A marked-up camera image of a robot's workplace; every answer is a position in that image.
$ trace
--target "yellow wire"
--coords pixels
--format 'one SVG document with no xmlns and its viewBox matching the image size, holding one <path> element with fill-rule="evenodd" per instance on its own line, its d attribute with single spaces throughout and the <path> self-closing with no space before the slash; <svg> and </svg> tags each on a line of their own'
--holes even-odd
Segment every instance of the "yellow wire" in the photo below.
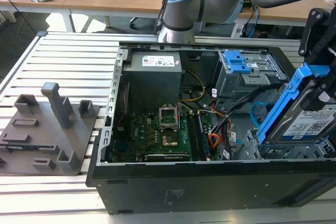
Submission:
<svg viewBox="0 0 336 224">
<path fill-rule="evenodd" d="M 197 97 L 197 98 L 192 98 L 192 99 L 180 99 L 179 101 L 180 102 L 194 102 L 194 101 L 197 101 L 197 100 L 199 100 L 199 99 L 201 99 L 203 96 L 204 96 L 204 94 L 205 94 L 205 87 L 204 87 L 204 85 L 203 85 L 203 82 L 197 77 L 197 75 L 195 75 L 194 73 L 192 73 L 191 71 L 189 71 L 189 70 L 186 70 L 186 72 L 188 72 L 188 73 L 190 73 L 193 77 L 195 77 L 198 81 L 199 81 L 199 83 L 202 85 L 202 93 L 201 93 L 201 95 L 199 96 L 199 97 Z"/>
</svg>

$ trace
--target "floor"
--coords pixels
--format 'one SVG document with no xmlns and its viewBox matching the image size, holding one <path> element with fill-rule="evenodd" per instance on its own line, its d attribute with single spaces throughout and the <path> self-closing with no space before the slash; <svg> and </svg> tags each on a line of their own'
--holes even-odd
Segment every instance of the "floor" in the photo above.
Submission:
<svg viewBox="0 0 336 224">
<path fill-rule="evenodd" d="M 22 13 L 35 31 L 66 31 L 62 16 L 57 13 Z M 10 24 L 0 19 L 0 81 L 11 70 L 17 59 L 25 51 L 34 37 L 34 32 L 24 22 L 21 15 L 15 14 L 17 22 Z M 74 25 L 77 32 L 83 33 L 114 33 L 114 34 L 153 34 L 155 19 L 139 18 L 135 21 L 135 28 L 131 29 L 130 18 L 110 17 L 110 28 L 106 28 L 104 17 L 73 15 Z M 199 23 L 194 26 L 195 35 L 229 37 L 233 25 L 208 24 L 206 32 L 199 32 Z M 271 36 L 284 38 L 285 28 L 274 29 Z"/>
</svg>

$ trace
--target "orange wire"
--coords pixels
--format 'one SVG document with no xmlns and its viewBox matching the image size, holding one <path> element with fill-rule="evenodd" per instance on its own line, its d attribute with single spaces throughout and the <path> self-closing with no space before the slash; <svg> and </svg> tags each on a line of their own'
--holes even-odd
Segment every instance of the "orange wire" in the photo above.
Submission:
<svg viewBox="0 0 336 224">
<path fill-rule="evenodd" d="M 217 140 L 216 140 L 215 143 L 213 143 L 213 141 L 212 141 L 212 137 L 217 138 Z M 210 142 L 210 144 L 211 144 L 211 147 L 214 149 L 214 148 L 216 148 L 216 147 L 220 144 L 220 142 L 223 143 L 223 140 L 222 140 L 222 138 L 221 138 L 220 136 L 218 136 L 217 134 L 212 133 L 212 134 L 209 135 L 209 142 Z"/>
</svg>

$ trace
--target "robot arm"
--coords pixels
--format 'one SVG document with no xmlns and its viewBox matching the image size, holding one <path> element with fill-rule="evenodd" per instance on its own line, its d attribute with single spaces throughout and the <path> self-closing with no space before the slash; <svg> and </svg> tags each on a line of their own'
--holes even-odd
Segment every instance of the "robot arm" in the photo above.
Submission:
<svg viewBox="0 0 336 224">
<path fill-rule="evenodd" d="M 168 0 L 159 42 L 195 43 L 194 22 L 233 22 L 244 0 Z"/>
<path fill-rule="evenodd" d="M 271 8 L 300 0 L 253 1 L 259 7 Z M 195 43 L 194 22 L 233 23 L 243 3 L 243 0 L 166 0 L 158 42 Z"/>
</svg>

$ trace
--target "hard drive label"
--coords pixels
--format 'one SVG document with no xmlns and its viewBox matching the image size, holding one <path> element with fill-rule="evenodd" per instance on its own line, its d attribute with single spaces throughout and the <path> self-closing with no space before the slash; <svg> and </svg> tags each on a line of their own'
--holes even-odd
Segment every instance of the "hard drive label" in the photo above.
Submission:
<svg viewBox="0 0 336 224">
<path fill-rule="evenodd" d="M 283 134 L 290 139 L 316 136 L 334 120 L 336 104 L 325 105 L 319 111 L 302 111 Z"/>
</svg>

